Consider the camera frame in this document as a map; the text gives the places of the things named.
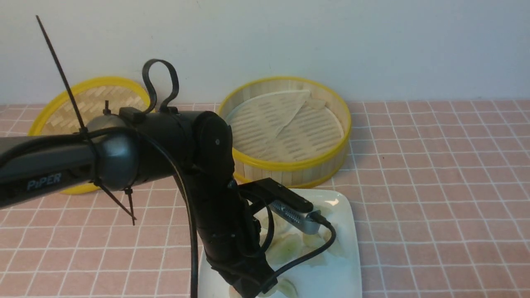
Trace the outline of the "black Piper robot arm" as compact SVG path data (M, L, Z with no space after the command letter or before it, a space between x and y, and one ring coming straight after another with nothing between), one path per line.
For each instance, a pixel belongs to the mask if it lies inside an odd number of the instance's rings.
M1 208L19 205L74 185L94 183L110 196L173 177L187 207L192 243L191 297L198 294L197 238L212 269L244 298L272 289L277 273L259 245L256 195L234 178L231 127L212 111L175 108L93 119L70 135L1 138Z

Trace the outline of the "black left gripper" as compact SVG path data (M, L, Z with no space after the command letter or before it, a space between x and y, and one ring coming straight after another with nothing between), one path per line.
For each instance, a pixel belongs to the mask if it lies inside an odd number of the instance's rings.
M207 261L244 298L257 297L273 274L260 251L260 228L235 182L208 189L198 203L198 233Z

